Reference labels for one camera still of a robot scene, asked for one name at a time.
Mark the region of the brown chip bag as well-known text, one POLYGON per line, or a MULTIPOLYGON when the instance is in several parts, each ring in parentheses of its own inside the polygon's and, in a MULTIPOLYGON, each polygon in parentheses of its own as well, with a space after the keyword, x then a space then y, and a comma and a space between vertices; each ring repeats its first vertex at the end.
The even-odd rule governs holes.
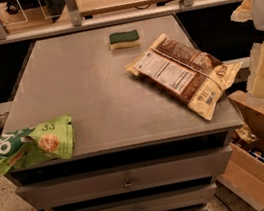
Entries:
POLYGON ((241 66, 241 62, 224 64, 209 53, 161 34, 125 69, 149 79, 204 119, 212 120, 217 102, 233 85, 241 66))

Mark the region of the snack bag in box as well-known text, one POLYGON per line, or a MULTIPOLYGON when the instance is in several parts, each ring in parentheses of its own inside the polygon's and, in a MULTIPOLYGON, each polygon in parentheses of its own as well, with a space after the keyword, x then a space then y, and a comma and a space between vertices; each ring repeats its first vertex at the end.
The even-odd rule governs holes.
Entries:
POLYGON ((237 137, 246 142, 247 144, 251 144, 251 142, 255 142, 256 140, 258 140, 256 135, 253 135, 250 132, 250 129, 248 126, 243 126, 241 128, 238 128, 235 130, 235 134, 237 134, 237 137))

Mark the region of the green rice chip bag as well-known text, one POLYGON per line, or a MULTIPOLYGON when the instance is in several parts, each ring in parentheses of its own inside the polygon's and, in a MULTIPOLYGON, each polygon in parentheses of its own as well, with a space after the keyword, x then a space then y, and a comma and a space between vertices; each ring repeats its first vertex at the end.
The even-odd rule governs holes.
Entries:
POLYGON ((69 115, 0 135, 0 176, 11 170, 72 157, 74 127, 69 115))

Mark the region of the open cardboard box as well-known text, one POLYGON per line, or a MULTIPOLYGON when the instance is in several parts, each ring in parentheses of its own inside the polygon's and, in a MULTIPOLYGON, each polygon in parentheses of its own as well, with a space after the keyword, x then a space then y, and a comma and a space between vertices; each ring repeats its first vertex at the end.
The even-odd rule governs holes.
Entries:
POLYGON ((251 149, 264 153, 264 103, 242 91, 229 96, 239 108, 244 122, 258 140, 250 144, 231 144, 232 154, 218 181, 257 211, 264 209, 264 163, 252 157, 251 149))

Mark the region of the blue can in box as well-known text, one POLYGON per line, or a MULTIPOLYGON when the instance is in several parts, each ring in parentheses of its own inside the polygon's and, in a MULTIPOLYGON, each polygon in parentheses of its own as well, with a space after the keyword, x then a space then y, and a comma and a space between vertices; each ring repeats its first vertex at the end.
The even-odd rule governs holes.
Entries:
POLYGON ((264 153, 261 153, 259 150, 251 149, 249 154, 264 163, 264 153))

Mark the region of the green yellow sponge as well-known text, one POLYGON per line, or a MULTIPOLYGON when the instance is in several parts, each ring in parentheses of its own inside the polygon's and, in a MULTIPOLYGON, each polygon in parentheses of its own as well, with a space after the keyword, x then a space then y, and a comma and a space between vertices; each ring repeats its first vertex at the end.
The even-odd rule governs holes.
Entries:
POLYGON ((139 33, 136 30, 114 32, 109 35, 110 49, 138 46, 140 44, 139 33))

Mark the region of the top grey drawer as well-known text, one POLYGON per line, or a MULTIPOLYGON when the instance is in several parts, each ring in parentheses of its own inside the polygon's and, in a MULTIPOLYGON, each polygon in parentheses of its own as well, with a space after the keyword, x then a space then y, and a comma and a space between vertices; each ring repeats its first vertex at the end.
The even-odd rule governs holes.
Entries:
POLYGON ((165 157, 18 187, 16 193, 36 209, 217 176, 224 172, 231 146, 165 157))

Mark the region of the grey drawer cabinet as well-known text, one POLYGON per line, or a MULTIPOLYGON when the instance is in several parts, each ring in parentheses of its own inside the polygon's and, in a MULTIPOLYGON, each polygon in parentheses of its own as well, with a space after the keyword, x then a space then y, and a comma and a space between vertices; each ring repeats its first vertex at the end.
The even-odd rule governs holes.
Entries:
MULTIPOLYGON (((109 30, 105 28, 34 43, 5 131, 67 114, 74 125, 75 149, 68 160, 11 171, 8 177, 16 188, 230 146, 231 135, 241 122, 228 99, 220 99, 212 120, 206 120, 125 69, 161 34, 187 42, 176 18, 170 15, 136 21, 133 28, 140 34, 140 44, 116 51, 109 47, 109 30)), ((40 210, 75 211, 215 184, 217 176, 40 210)), ((206 203, 170 211, 193 207, 204 208, 206 203)))

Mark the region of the middle grey drawer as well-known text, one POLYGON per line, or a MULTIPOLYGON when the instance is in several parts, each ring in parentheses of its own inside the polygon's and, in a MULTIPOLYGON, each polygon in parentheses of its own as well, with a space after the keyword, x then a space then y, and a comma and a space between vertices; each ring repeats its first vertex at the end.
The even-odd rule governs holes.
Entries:
POLYGON ((170 211, 209 202, 216 190, 215 184, 140 196, 111 204, 75 211, 170 211))

